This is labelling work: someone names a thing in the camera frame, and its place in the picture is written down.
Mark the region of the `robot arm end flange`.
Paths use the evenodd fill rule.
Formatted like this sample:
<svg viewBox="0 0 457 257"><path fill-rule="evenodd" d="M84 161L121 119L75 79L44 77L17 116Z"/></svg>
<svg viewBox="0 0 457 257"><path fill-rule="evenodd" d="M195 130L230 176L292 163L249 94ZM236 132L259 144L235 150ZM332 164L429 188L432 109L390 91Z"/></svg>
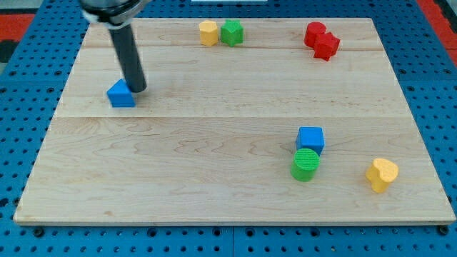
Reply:
<svg viewBox="0 0 457 257"><path fill-rule="evenodd" d="M129 25L151 0L79 0L83 17L108 29Z"/></svg>

